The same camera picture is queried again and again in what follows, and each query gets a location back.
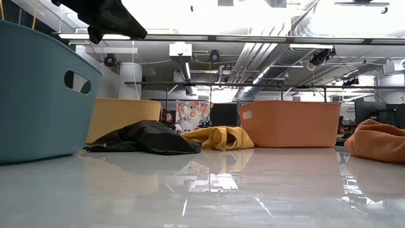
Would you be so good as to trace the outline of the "blue plastic bin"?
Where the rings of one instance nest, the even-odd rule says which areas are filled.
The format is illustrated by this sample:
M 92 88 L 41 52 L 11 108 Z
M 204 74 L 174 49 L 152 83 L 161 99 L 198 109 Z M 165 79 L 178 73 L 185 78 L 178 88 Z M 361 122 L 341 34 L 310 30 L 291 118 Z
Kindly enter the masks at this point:
M 81 150 L 101 77 L 62 42 L 0 20 L 0 164 Z

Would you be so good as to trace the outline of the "black cloth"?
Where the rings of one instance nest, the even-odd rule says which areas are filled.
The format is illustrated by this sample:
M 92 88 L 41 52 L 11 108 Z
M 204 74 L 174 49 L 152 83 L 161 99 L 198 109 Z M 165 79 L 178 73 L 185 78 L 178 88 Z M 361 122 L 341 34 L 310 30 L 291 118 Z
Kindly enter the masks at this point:
M 184 139 L 167 125 L 142 120 L 114 130 L 86 144 L 89 152 L 144 152 L 155 155 L 191 155 L 201 152 L 202 144 Z

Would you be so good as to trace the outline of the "white column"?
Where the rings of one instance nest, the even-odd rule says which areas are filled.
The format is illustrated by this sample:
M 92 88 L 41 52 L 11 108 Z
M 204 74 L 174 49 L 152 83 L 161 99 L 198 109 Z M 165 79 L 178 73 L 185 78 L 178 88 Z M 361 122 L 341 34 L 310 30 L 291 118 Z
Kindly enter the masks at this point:
M 137 63 L 121 63 L 119 68 L 118 98 L 141 99 L 142 66 Z

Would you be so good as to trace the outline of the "white ceiling box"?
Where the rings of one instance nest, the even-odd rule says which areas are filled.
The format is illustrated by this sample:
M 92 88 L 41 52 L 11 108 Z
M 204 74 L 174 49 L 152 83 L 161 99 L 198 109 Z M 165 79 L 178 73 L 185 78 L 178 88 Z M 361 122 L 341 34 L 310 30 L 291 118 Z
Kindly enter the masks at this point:
M 182 41 L 170 44 L 169 56 L 192 56 L 192 44 L 187 44 Z

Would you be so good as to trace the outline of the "yellow plastic bin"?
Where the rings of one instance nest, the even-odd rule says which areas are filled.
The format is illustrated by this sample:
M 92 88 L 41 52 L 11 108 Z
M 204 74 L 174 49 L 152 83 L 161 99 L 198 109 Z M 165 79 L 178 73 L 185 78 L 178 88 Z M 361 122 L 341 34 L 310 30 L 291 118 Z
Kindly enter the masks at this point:
M 87 143 L 116 129 L 142 120 L 160 120 L 162 105 L 157 101 L 97 98 L 92 113 Z

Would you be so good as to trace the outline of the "person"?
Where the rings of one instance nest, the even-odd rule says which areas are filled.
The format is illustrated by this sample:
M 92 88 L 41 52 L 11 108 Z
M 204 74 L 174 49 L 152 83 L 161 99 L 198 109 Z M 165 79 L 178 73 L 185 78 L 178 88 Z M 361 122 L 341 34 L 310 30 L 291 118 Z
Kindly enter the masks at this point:
M 181 126 L 175 122 L 175 115 L 173 115 L 172 112 L 170 111 L 166 111 L 165 115 L 162 119 L 162 122 L 169 127 L 172 131 L 176 132 L 176 133 L 181 133 L 182 132 L 182 128 Z

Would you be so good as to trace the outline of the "floral poster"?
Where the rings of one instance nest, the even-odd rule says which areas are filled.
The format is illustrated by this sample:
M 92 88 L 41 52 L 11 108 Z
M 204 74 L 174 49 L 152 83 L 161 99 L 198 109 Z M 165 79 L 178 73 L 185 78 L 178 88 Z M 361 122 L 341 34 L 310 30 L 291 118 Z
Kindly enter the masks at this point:
M 209 101 L 181 101 L 177 100 L 176 124 L 184 132 L 193 131 L 209 120 Z

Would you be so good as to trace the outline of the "black monitor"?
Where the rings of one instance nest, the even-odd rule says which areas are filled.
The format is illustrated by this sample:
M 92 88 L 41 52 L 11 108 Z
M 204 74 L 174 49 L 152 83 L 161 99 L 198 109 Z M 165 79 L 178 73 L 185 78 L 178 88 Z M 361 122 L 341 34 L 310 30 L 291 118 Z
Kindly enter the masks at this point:
M 214 103 L 211 108 L 212 126 L 236 127 L 238 121 L 237 105 L 226 103 Z
M 399 129 L 405 129 L 405 104 L 388 104 L 387 122 Z
M 385 124 L 387 122 L 387 105 L 383 102 L 355 101 L 355 120 L 357 124 L 372 119 Z

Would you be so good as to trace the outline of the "yellow cloth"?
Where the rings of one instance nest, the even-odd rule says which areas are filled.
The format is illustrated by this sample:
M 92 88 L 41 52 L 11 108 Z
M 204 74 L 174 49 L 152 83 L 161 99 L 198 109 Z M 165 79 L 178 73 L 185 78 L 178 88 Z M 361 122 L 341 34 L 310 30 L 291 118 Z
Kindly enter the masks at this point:
M 241 127 L 208 127 L 185 132 L 181 136 L 187 141 L 201 143 L 202 149 L 229 151 L 254 147 L 253 141 Z

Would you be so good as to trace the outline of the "coral plastic bin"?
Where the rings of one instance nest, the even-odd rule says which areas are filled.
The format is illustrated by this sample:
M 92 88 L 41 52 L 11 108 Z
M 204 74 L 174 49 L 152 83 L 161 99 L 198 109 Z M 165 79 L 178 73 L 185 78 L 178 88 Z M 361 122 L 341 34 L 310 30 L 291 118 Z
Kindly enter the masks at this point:
M 239 107 L 240 126 L 260 148 L 335 146 L 340 104 L 307 101 L 255 101 Z

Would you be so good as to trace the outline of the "white paper sign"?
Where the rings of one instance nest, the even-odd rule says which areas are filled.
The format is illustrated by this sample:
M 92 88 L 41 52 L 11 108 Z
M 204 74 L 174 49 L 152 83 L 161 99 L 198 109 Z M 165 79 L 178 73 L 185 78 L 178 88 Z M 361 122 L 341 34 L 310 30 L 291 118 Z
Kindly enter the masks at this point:
M 346 120 L 356 119 L 354 104 L 343 104 L 341 111 Z

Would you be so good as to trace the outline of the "orange cloth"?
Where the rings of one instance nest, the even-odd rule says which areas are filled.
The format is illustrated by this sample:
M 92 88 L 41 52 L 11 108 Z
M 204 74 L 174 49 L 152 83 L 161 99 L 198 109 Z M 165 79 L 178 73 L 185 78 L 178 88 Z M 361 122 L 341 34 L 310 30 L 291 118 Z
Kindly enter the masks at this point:
M 344 147 L 358 158 L 405 164 L 405 129 L 367 119 L 356 127 Z

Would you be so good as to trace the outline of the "black pipe rail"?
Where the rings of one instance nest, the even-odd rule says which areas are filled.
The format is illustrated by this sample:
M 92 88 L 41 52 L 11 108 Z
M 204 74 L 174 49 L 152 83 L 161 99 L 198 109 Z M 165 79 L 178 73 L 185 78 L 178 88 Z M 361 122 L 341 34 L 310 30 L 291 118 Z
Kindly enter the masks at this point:
M 125 85 L 141 86 L 219 86 L 219 87 L 293 87 L 298 89 L 322 88 L 322 89 L 395 89 L 405 90 L 405 86 L 368 86 L 368 85 L 311 85 L 311 84 L 234 84 L 234 83 L 210 83 L 210 82 L 124 82 Z

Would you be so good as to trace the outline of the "horizontal frame bar with lights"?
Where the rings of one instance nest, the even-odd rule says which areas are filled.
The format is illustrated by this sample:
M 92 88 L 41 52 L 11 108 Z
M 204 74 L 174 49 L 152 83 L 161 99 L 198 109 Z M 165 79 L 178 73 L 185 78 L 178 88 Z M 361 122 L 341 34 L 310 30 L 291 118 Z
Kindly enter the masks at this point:
M 152 34 L 144 41 L 155 42 L 231 42 L 231 43 L 277 43 L 277 44 L 322 44 L 355 46 L 405 46 L 405 38 L 350 38 L 350 37 L 291 37 L 251 35 L 181 35 Z

